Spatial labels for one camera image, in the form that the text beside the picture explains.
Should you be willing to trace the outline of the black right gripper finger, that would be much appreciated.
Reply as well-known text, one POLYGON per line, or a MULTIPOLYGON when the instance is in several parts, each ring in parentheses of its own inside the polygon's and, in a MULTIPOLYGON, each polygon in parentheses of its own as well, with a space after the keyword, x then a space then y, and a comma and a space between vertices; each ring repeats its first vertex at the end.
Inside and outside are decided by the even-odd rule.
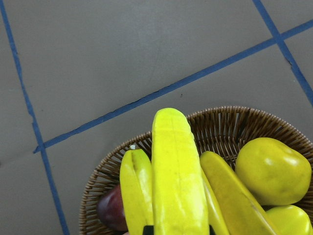
POLYGON ((146 225, 143 228, 143 235, 154 235, 154 226, 153 225, 146 225))

